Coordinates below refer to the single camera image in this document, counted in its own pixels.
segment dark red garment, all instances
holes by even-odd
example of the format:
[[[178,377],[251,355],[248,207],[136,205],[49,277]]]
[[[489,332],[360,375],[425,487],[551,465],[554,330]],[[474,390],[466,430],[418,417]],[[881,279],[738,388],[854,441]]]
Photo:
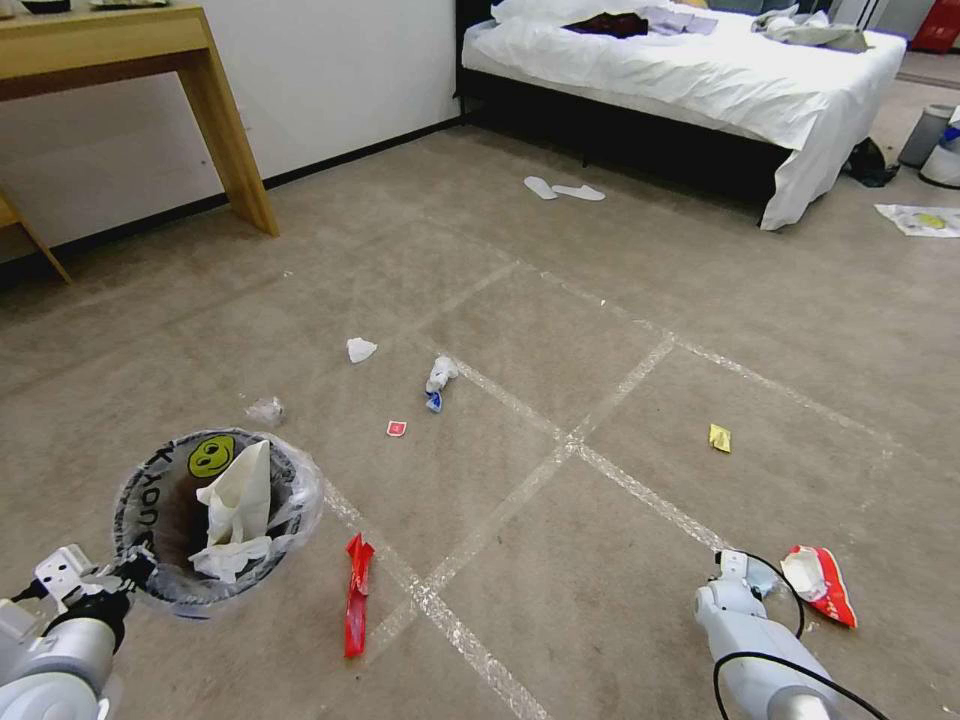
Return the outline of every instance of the dark red garment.
[[[911,50],[950,52],[960,36],[960,0],[937,0],[910,43]]]
[[[344,621],[346,637],[343,654],[356,657],[363,654],[367,639],[367,574],[370,559],[373,557],[373,545],[363,541],[363,534],[357,533],[347,543],[347,554],[353,561],[350,570],[350,585],[347,587],[347,616]]]
[[[567,30],[585,35],[611,35],[623,40],[634,35],[646,35],[650,29],[650,24],[636,13],[621,13],[620,15],[600,13],[589,20],[564,25],[564,27]]]

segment red object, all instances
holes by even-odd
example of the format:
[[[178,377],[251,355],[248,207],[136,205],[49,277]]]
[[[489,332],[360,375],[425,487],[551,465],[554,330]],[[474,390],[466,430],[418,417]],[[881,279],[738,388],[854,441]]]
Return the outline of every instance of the red object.
[[[353,561],[353,568],[347,587],[347,617],[344,620],[343,654],[346,657],[362,655],[367,640],[367,574],[373,553],[373,545],[363,541],[362,533],[357,533],[347,543],[347,555]]]
[[[802,545],[794,545],[790,548],[790,552],[800,552],[801,549],[813,550],[817,554],[820,572],[823,574],[823,581],[827,586],[827,592],[822,597],[807,602],[828,618],[843,623],[847,627],[855,628],[857,626],[857,614],[850,605],[847,586],[843,584],[843,575],[840,574],[840,566],[837,565],[837,559],[833,556],[833,553],[826,548],[810,548]]]
[[[911,50],[945,53],[960,36],[960,0],[937,0],[910,43]]]
[[[407,424],[400,420],[391,420],[387,423],[387,435],[390,437],[403,437],[407,432]]]

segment white wall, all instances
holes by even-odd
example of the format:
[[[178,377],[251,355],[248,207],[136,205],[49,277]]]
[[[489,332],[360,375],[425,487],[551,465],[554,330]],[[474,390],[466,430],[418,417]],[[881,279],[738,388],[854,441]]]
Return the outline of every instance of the white wall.
[[[200,4],[264,177],[455,114],[453,0]],[[222,190],[174,75],[0,103],[0,185],[51,245]]]

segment black cable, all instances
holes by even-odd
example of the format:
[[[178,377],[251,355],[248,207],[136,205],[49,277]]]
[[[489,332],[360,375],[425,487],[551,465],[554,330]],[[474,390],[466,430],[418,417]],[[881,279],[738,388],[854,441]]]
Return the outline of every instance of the black cable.
[[[717,708],[720,710],[720,717],[722,717],[723,720],[730,720],[730,718],[727,715],[726,708],[723,706],[723,698],[720,697],[720,668],[722,668],[726,663],[730,662],[731,660],[738,660],[740,658],[756,658],[758,660],[768,660],[772,663],[777,663],[779,665],[788,667],[791,670],[796,670],[799,673],[803,673],[807,677],[813,678],[817,682],[823,683],[828,688],[830,688],[834,692],[840,693],[848,700],[852,700],[857,705],[859,705],[864,710],[866,710],[868,713],[873,715],[875,718],[878,718],[879,720],[890,720],[890,718],[888,718],[882,712],[877,710],[873,705],[868,703],[862,697],[860,697],[854,692],[851,692],[850,690],[847,690],[842,685],[835,683],[830,678],[824,677],[820,673],[817,673],[817,672],[814,672],[813,670],[805,668],[803,667],[803,665],[797,665],[795,662],[790,662],[789,660],[785,660],[784,658],[777,657],[776,655],[768,655],[767,653],[753,652],[752,650],[744,650],[741,652],[735,652],[735,653],[730,653],[729,655],[724,655],[722,658],[717,660],[716,665],[713,666],[713,694],[717,698]]]
[[[764,559],[763,559],[762,557],[760,557],[759,555],[754,555],[753,553],[747,553],[747,552],[745,552],[745,553],[743,553],[743,554],[746,555],[748,558],[752,558],[753,560],[757,560],[758,562],[762,562],[762,563],[763,563],[764,565],[766,565],[768,568],[770,568],[771,570],[773,570],[773,571],[780,577],[780,579],[783,580],[784,584],[785,584],[788,588],[790,588],[790,592],[793,593],[793,599],[797,601],[797,612],[800,613],[800,625],[799,625],[799,627],[797,627],[797,631],[794,633],[794,635],[796,636],[797,640],[799,640],[799,639],[800,639],[800,636],[803,635],[803,626],[804,626],[804,623],[806,622],[806,615],[805,615],[804,612],[803,612],[803,599],[800,597],[800,593],[798,593],[798,592],[796,591],[796,589],[794,589],[794,587],[793,587],[793,585],[790,583],[790,581],[787,580],[787,576],[784,575],[782,572],[780,572],[780,568],[774,567],[774,565],[773,565],[772,563],[767,562],[766,560],[764,560]]]

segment smiley face sticker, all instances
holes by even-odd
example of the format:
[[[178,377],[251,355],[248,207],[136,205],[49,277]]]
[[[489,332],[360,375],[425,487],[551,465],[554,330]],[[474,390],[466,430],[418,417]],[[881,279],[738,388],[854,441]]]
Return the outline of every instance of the smiley face sticker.
[[[197,478],[219,475],[233,462],[233,448],[234,440],[230,435],[207,438],[190,453],[190,474]]]

